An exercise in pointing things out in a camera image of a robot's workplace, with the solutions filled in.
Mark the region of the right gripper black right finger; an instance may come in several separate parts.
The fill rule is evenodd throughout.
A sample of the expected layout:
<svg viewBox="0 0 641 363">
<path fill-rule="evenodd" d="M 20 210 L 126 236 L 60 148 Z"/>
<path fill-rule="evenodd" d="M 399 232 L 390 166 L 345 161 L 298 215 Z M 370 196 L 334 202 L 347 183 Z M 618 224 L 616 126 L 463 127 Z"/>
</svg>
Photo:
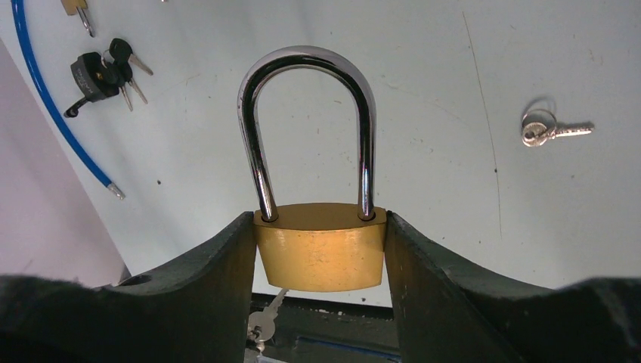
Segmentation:
<svg viewBox="0 0 641 363">
<path fill-rule="evenodd" d="M 559 289 L 484 268 L 388 213 L 386 268 L 404 362 L 638 362 L 639 278 Z"/>
</svg>

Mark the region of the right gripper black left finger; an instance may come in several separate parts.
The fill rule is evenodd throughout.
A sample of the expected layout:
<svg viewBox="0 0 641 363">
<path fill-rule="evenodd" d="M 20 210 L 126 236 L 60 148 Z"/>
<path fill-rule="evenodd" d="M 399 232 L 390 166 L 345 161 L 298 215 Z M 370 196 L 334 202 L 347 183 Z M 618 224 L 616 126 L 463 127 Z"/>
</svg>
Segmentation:
<svg viewBox="0 0 641 363">
<path fill-rule="evenodd" d="M 1 278 L 3 362 L 241 362 L 253 215 L 120 285 Z"/>
</svg>

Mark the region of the silver key pair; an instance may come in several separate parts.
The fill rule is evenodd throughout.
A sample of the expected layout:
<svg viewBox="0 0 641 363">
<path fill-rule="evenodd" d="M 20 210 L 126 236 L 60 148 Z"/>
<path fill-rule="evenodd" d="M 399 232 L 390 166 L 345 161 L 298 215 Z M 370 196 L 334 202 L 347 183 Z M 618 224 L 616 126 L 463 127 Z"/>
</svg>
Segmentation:
<svg viewBox="0 0 641 363">
<path fill-rule="evenodd" d="M 283 288 L 262 310 L 252 312 L 248 317 L 246 348 L 258 352 L 265 350 L 265 344 L 276 332 L 275 319 L 289 289 Z"/>
</svg>

